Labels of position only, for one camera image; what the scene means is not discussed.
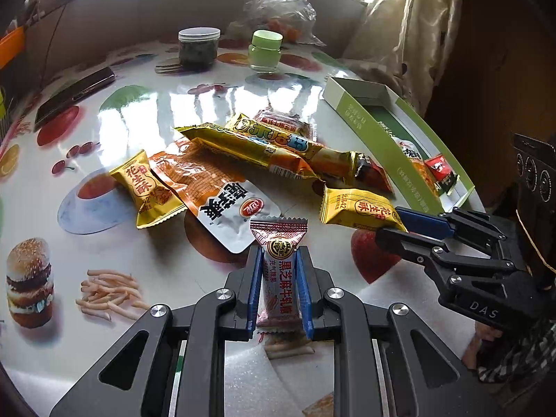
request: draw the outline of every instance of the spicy strip package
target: spicy strip package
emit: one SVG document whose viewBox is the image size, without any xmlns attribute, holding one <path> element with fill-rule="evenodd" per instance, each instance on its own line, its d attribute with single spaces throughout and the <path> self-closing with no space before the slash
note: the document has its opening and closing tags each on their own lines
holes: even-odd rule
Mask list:
<svg viewBox="0 0 556 417">
<path fill-rule="evenodd" d="M 393 227 L 407 232 L 388 199 L 361 189 L 325 188 L 320 220 L 324 224 L 377 230 Z"/>
<path fill-rule="evenodd" d="M 317 178 L 299 155 L 255 137 L 244 136 L 215 124 L 177 127 L 188 139 L 198 140 L 213 150 L 246 160 L 287 178 Z"/>
<path fill-rule="evenodd" d="M 330 175 L 341 179 L 347 186 L 356 186 L 360 182 L 382 192 L 393 192 L 384 169 L 368 155 L 338 152 L 287 129 L 255 121 L 244 114 L 231 118 L 226 128 L 296 153 L 307 161 L 321 179 Z"/>
<path fill-rule="evenodd" d="M 425 166 L 425 162 L 421 157 L 418 149 L 416 148 L 415 144 L 410 141 L 404 141 L 400 138 L 395 136 L 392 139 L 396 142 L 396 144 L 400 147 L 401 151 L 405 154 L 406 157 L 410 160 L 413 164 L 413 167 L 417 170 L 419 175 L 423 178 L 429 189 L 432 191 L 433 195 L 437 196 L 438 192 L 436 190 L 436 185 L 434 184 L 433 179 L 429 175 L 429 171 Z"/>
<path fill-rule="evenodd" d="M 110 175 L 129 191 L 137 214 L 137 228 L 154 226 L 187 209 L 171 190 L 151 172 L 144 150 L 123 165 L 110 171 Z"/>
<path fill-rule="evenodd" d="M 150 157 L 152 170 L 230 252 L 249 246 L 251 216 L 278 216 L 280 209 L 223 155 L 185 138 Z"/>
<path fill-rule="evenodd" d="M 269 321 L 298 322 L 295 250 L 307 232 L 301 218 L 257 218 L 251 231 L 262 246 L 263 296 Z"/>
</svg>

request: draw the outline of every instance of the plastic bag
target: plastic bag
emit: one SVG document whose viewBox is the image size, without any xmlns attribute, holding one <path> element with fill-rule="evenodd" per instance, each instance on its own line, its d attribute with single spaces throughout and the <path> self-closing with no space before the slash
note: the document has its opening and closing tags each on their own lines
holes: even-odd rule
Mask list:
<svg viewBox="0 0 556 417">
<path fill-rule="evenodd" d="M 312 34 L 316 12 L 307 0 L 251 0 L 240 20 L 229 24 L 226 36 L 251 40 L 253 32 L 270 30 L 284 36 L 284 42 L 324 46 Z"/>
</svg>

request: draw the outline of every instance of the blue gripper pad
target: blue gripper pad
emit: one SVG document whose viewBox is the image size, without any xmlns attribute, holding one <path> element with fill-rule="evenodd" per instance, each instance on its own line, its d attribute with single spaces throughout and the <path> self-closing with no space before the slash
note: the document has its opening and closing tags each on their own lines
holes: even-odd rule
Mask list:
<svg viewBox="0 0 556 417">
<path fill-rule="evenodd" d="M 403 207 L 396 207 L 396 211 L 409 232 L 435 239 L 446 239 L 454 236 L 454 229 L 443 217 L 432 216 Z"/>
<path fill-rule="evenodd" d="M 259 295 L 262 283 L 262 248 L 257 250 L 255 268 L 251 277 L 251 288 L 249 289 L 249 301 L 247 303 L 247 329 L 251 331 L 251 337 L 257 323 L 257 312 L 259 311 Z"/>
<path fill-rule="evenodd" d="M 301 309 L 301 321 L 305 335 L 309 340 L 313 336 L 313 323 L 311 311 L 311 296 L 305 277 L 303 260 L 299 251 L 295 253 L 295 282 L 297 283 L 297 294 L 299 295 L 299 307 Z"/>
</svg>

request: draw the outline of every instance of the curtain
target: curtain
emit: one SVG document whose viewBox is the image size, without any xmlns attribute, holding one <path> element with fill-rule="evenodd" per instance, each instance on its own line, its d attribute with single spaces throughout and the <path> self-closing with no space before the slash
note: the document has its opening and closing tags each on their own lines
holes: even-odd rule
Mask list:
<svg viewBox="0 0 556 417">
<path fill-rule="evenodd" d="M 373 0 L 341 61 L 423 116 L 454 46 L 461 1 Z"/>
</svg>

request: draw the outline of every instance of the green jar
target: green jar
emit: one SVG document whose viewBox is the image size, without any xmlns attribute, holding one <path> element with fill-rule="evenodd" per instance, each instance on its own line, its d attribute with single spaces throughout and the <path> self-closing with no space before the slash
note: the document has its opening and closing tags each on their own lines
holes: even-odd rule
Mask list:
<svg viewBox="0 0 556 417">
<path fill-rule="evenodd" d="M 273 31 L 257 30 L 249 46 L 249 67 L 256 72 L 274 72 L 280 62 L 282 35 Z"/>
</svg>

